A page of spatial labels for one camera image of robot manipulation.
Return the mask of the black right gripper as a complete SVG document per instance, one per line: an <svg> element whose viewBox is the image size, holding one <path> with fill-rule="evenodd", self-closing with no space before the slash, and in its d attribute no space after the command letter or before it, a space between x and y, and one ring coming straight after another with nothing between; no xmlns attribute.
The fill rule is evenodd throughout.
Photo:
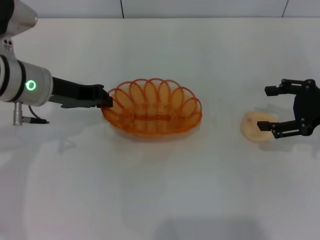
<svg viewBox="0 0 320 240"><path fill-rule="evenodd" d="M320 125L320 88L315 80L282 79L279 86L266 86L268 97L284 94L295 95L293 112L295 120L286 122L258 121L260 131L271 132L275 139L310 136Z"/></svg>

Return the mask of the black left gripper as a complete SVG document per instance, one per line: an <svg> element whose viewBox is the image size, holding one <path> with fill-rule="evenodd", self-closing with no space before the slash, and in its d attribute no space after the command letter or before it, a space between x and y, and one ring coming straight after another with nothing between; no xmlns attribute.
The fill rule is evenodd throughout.
<svg viewBox="0 0 320 240"><path fill-rule="evenodd" d="M63 109L76 108L112 108L113 98L101 84L85 85L79 99L80 85L74 82L53 77L53 88L49 101L60 104Z"/></svg>

